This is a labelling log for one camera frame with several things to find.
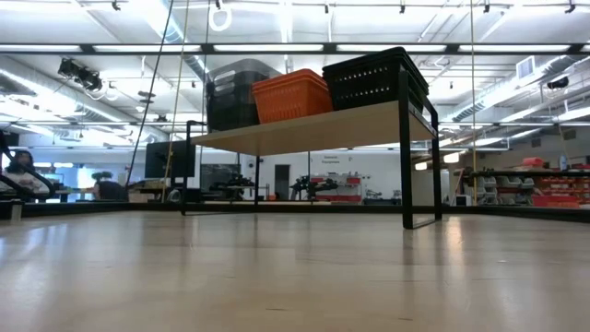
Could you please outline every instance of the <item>light wood floor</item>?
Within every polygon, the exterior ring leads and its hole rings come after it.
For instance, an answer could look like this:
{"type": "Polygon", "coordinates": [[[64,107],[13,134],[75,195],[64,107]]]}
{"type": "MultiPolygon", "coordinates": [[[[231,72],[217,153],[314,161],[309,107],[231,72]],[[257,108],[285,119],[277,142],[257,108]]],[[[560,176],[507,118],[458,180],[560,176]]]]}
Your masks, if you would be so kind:
{"type": "Polygon", "coordinates": [[[129,212],[0,227],[0,331],[588,331],[590,226],[129,212]]]}

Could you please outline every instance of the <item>black crate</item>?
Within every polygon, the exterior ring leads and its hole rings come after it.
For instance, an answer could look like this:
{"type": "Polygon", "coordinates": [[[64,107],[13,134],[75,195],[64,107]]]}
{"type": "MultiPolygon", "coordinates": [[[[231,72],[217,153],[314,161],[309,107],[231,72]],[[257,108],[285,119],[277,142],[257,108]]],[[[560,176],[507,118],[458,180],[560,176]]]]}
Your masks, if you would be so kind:
{"type": "Polygon", "coordinates": [[[280,75],[264,63],[245,59],[209,73],[206,84],[208,131],[223,131],[259,125],[252,85],[280,75]]]}
{"type": "Polygon", "coordinates": [[[334,110],[339,111],[397,101],[402,71],[409,75],[410,102],[422,111],[420,96],[428,95],[428,83],[401,47],[326,66],[324,79],[334,110]]]}

